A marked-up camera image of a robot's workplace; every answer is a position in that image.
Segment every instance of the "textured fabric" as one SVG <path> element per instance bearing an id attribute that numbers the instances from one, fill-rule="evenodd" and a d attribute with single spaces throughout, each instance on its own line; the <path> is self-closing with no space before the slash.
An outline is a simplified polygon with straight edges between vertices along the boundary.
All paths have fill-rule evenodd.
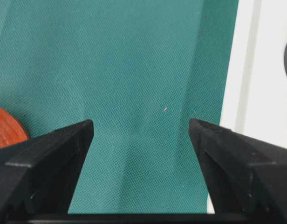
<path id="1" fill-rule="evenodd" d="M 205 212 L 188 120 L 219 122 L 237 3 L 0 0 L 0 107 L 94 121 L 69 212 Z"/>

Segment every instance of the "orange disc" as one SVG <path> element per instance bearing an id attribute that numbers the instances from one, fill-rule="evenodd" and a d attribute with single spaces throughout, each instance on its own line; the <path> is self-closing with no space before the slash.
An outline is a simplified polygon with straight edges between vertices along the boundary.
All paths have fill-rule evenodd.
<path id="1" fill-rule="evenodd" d="M 0 148 L 27 139 L 28 134 L 19 121 L 0 108 Z"/>

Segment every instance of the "red round object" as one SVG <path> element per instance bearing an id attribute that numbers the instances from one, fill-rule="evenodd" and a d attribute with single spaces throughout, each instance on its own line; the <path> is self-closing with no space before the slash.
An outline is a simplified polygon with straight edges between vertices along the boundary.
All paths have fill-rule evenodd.
<path id="1" fill-rule="evenodd" d="M 0 108 L 0 148 L 27 139 L 28 134 L 19 121 Z"/>

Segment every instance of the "green fabric surface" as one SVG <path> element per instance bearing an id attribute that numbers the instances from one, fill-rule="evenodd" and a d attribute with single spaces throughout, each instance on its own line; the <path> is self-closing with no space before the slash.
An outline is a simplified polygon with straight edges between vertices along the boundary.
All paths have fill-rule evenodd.
<path id="1" fill-rule="evenodd" d="M 0 107 L 32 137 L 94 121 L 69 212 L 206 211 L 188 120 L 219 123 L 237 4 L 0 0 Z"/>

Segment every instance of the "teal mat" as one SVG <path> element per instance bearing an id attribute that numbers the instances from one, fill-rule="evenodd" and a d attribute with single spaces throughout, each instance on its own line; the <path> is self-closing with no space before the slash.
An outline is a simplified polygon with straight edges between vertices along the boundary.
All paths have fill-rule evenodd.
<path id="1" fill-rule="evenodd" d="M 71 213 L 205 212 L 189 118 L 219 123 L 234 0 L 0 0 L 0 107 L 95 136 Z"/>

